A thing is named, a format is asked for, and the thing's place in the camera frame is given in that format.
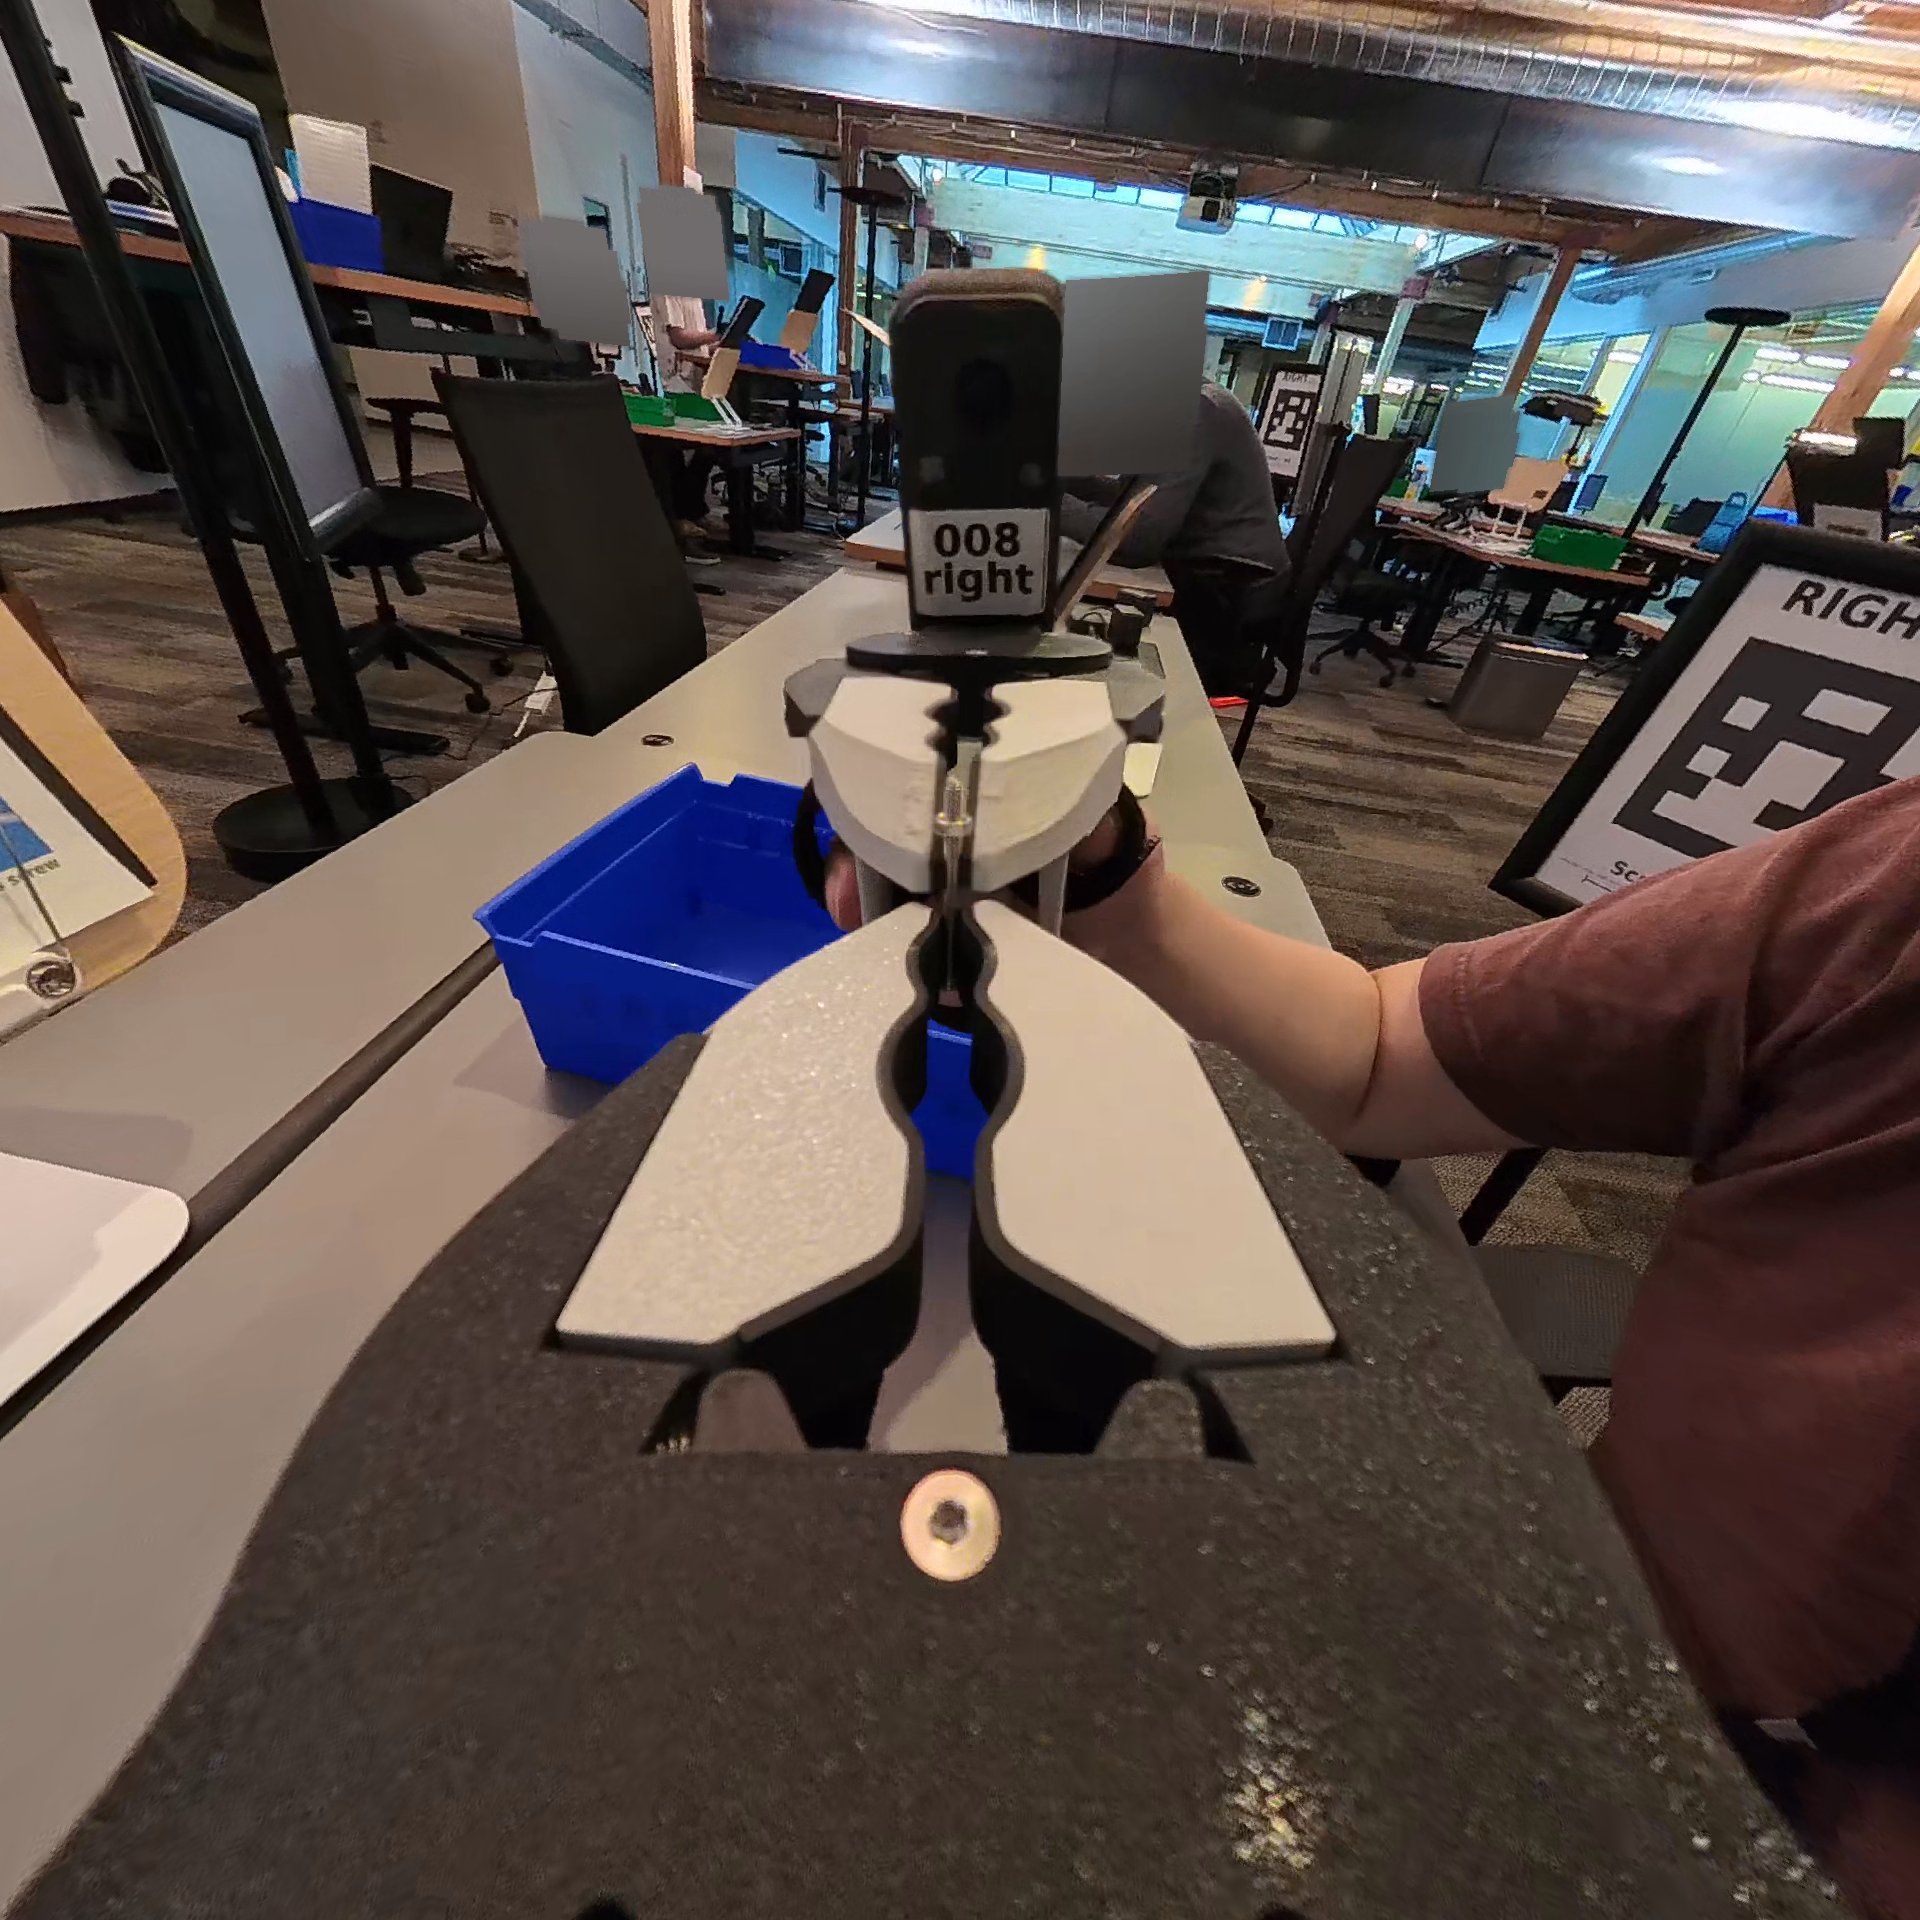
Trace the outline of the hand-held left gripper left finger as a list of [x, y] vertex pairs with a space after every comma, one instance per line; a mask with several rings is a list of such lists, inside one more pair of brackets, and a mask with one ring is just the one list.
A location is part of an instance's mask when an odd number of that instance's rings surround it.
[[581, 1352], [772, 1377], [811, 1448], [869, 1448], [924, 1310], [926, 907], [711, 1024], [555, 1320]]

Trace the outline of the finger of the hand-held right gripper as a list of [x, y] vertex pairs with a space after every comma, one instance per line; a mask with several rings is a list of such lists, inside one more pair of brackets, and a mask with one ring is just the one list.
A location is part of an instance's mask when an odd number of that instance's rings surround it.
[[1105, 682], [1003, 682], [961, 695], [961, 898], [1071, 855], [1118, 801], [1125, 729]]
[[869, 890], [940, 900], [947, 682], [842, 682], [808, 731], [816, 796]]

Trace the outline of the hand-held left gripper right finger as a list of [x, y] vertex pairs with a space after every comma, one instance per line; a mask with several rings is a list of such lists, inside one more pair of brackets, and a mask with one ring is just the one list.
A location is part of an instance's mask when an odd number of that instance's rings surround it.
[[1187, 1032], [1005, 903], [974, 974], [970, 1310], [1007, 1453], [1095, 1453], [1143, 1382], [1321, 1364], [1334, 1318]]

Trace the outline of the long metal bolt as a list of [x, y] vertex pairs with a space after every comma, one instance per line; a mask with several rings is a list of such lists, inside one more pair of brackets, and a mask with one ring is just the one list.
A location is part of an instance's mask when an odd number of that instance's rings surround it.
[[[943, 770], [943, 782], [940, 782], [940, 801], [947, 796], [956, 801], [965, 796], [965, 803], [974, 811], [974, 823], [975, 823], [975, 803], [977, 803], [977, 759], [980, 759], [980, 738], [957, 737], [952, 745], [952, 759]], [[965, 984], [957, 977], [956, 928], [970, 900], [974, 836], [970, 836], [970, 842], [962, 847], [945, 847], [943, 842], [938, 842], [938, 836], [933, 830], [933, 854], [935, 854], [935, 861], [931, 866], [933, 903], [940, 922], [940, 1005], [950, 1009], [950, 1008], [961, 1008], [965, 997]]]

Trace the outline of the plain blue bin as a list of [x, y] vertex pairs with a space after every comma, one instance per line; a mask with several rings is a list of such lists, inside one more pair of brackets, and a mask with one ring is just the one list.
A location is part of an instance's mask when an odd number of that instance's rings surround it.
[[926, 1175], [974, 1178], [989, 1121], [974, 1038], [906, 1029], [926, 903], [833, 956], [839, 925], [797, 869], [803, 792], [674, 770], [479, 912], [552, 1069], [620, 1085], [688, 1035], [711, 1035], [751, 1131], [824, 1140], [826, 1175], [858, 1147], [900, 1181], [906, 1127]]

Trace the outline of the person's right forearm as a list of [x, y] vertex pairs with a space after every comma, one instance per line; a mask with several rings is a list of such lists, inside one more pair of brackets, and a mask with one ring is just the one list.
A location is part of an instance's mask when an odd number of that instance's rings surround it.
[[1164, 910], [1166, 1008], [1225, 1048], [1353, 1160], [1491, 1153], [1520, 1140], [1444, 1069], [1420, 1008], [1424, 963], [1379, 973], [1246, 925], [1185, 881]]

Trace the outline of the person's right hand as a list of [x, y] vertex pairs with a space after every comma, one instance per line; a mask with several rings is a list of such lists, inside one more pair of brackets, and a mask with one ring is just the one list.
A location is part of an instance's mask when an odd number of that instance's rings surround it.
[[1171, 953], [1175, 932], [1194, 922], [1206, 900], [1197, 900], [1166, 869], [1161, 842], [1150, 836], [1146, 850], [1134, 861], [1120, 850], [1118, 825], [1105, 823], [1082, 847], [1071, 855], [1073, 893], [1082, 881], [1122, 877], [1099, 900], [1063, 912], [1059, 936], [1114, 966], [1120, 973], [1137, 974], [1158, 966], [1159, 956]]

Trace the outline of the tilted document stand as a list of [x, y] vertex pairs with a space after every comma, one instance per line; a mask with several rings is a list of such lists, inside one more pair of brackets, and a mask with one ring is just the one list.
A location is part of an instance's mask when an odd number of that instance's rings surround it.
[[1086, 590], [1093, 584], [1093, 576], [1112, 561], [1118, 548], [1130, 538], [1137, 518], [1144, 512], [1153, 496], [1159, 491], [1158, 482], [1130, 474], [1122, 482], [1122, 492], [1110, 503], [1107, 512], [1099, 518], [1097, 529], [1093, 540], [1087, 540], [1078, 554], [1073, 558], [1068, 573], [1058, 583], [1051, 604], [1048, 604], [1048, 632], [1056, 632], [1073, 607], [1086, 596]]

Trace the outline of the framed tag sign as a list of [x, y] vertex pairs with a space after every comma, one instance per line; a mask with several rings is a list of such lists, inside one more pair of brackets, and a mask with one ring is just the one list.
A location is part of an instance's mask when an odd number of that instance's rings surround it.
[[1326, 391], [1324, 365], [1282, 365], [1266, 384], [1256, 418], [1260, 440], [1271, 477], [1298, 481]]
[[1566, 915], [1915, 777], [1917, 558], [1746, 525], [1491, 877]]

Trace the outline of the black office chair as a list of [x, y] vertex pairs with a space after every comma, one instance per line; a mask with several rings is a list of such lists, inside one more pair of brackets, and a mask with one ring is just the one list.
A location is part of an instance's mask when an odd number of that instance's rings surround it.
[[1225, 573], [1217, 610], [1227, 614], [1227, 667], [1237, 668], [1245, 713], [1232, 743], [1241, 765], [1263, 708], [1283, 708], [1301, 692], [1312, 614], [1349, 548], [1377, 522], [1385, 488], [1418, 443], [1405, 436], [1350, 437], [1334, 466], [1289, 574]]
[[704, 610], [617, 380], [436, 371], [436, 395], [564, 731], [606, 733], [699, 668]]
[[466, 629], [425, 627], [413, 616], [404, 616], [393, 602], [397, 591], [420, 596], [425, 588], [418, 560], [481, 538], [486, 533], [486, 512], [471, 497], [417, 486], [417, 421], [425, 413], [444, 413], [439, 401], [373, 397], [370, 405], [385, 413], [393, 427], [398, 477], [377, 486], [373, 518], [328, 558], [337, 576], [366, 574], [373, 590], [373, 616], [347, 629], [349, 667], [358, 673], [373, 661], [385, 661], [397, 668], [408, 668], [418, 661], [458, 682], [466, 692], [467, 712], [490, 713], [494, 703], [486, 685], [471, 668], [458, 667], [448, 657], [448, 646], [497, 651], [500, 645], [474, 636]]

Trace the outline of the grey trash bin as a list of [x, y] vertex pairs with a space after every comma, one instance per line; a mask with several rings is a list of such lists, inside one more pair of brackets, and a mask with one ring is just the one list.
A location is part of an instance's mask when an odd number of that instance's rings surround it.
[[1543, 645], [1538, 636], [1485, 636], [1444, 713], [1462, 731], [1538, 741], [1554, 723], [1588, 661], [1588, 651]]

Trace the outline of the blue storage bin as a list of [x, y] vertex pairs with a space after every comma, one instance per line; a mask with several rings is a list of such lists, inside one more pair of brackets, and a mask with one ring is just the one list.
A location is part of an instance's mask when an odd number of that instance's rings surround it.
[[385, 272], [379, 213], [323, 200], [295, 200], [290, 213], [308, 267], [370, 277]]

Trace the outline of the black framed display board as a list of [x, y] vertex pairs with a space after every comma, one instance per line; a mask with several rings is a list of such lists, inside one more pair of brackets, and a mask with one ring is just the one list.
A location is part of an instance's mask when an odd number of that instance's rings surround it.
[[112, 78], [175, 216], [209, 338], [181, 359], [138, 287], [35, 6], [6, 2], [4, 28], [114, 345], [286, 768], [286, 784], [218, 813], [215, 842], [235, 874], [276, 882], [410, 799], [383, 765], [328, 584], [328, 549], [379, 501], [267, 126], [245, 98], [114, 38]]

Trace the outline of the printed instruction sheet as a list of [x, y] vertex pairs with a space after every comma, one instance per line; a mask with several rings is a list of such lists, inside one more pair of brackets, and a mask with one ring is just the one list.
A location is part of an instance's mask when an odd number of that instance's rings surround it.
[[4, 973], [150, 900], [154, 885], [118, 830], [6, 722]]

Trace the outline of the black floor lamp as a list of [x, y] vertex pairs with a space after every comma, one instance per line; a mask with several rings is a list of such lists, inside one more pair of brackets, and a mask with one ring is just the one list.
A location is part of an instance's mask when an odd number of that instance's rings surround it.
[[1707, 410], [1707, 402], [1717, 394], [1717, 385], [1718, 385], [1721, 375], [1727, 374], [1737, 348], [1741, 348], [1741, 341], [1746, 338], [1746, 333], [1755, 331], [1755, 329], [1778, 329], [1778, 325], [1789, 323], [1789, 312], [1778, 308], [1778, 305], [1712, 305], [1707, 312], [1707, 323], [1715, 323], [1715, 325], [1723, 329], [1721, 348], [1718, 348], [1717, 360], [1709, 367], [1707, 377], [1702, 380], [1697, 395], [1691, 397], [1690, 410], [1679, 421], [1679, 425], [1676, 425], [1676, 431], [1674, 431], [1674, 436], [1671, 436], [1671, 440], [1667, 446], [1667, 452], [1658, 462], [1658, 467], [1654, 467], [1654, 473], [1651, 473], [1651, 477], [1649, 477], [1649, 482], [1648, 482], [1648, 488], [1645, 488], [1635, 512], [1629, 515], [1629, 519], [1626, 519], [1626, 525], [1623, 529], [1626, 540], [1631, 540], [1645, 528], [1645, 519], [1660, 507], [1660, 503], [1665, 497], [1665, 482], [1669, 477], [1669, 471], [1674, 467], [1674, 462], [1679, 459], [1681, 451], [1687, 448], [1687, 443], [1690, 443], [1690, 437], [1691, 437], [1691, 432], [1697, 427], [1697, 421]]

